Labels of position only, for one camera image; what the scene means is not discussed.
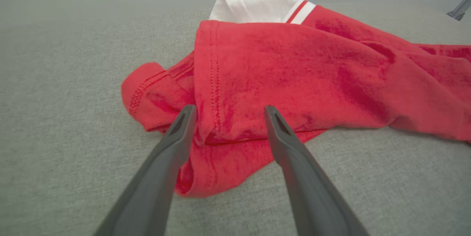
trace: clothing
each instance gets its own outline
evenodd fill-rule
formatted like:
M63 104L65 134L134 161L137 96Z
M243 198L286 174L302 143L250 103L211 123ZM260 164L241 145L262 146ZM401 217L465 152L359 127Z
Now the clothing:
M471 46L413 44L321 6L304 16L308 2L296 3L289 23L203 21L180 63L147 63L123 82L124 106L148 131L197 106L178 194L223 192L272 162L265 105L303 142L335 126L387 125L471 140Z

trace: metal post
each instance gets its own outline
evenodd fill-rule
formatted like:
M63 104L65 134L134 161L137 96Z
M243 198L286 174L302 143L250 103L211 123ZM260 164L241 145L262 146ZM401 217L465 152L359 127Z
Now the metal post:
M471 6L471 0L463 0L454 10L447 13L448 16L460 21L463 16L464 12Z

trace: crumpled red cloth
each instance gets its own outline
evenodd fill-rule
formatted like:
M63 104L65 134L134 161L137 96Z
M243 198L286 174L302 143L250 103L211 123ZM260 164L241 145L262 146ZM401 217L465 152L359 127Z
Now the crumpled red cloth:
M169 70L146 63L121 89L147 131L197 106L182 196L231 189L272 162L266 105L303 142L335 126L388 125L471 140L471 46L409 43L321 6L301 25L202 21L190 55Z

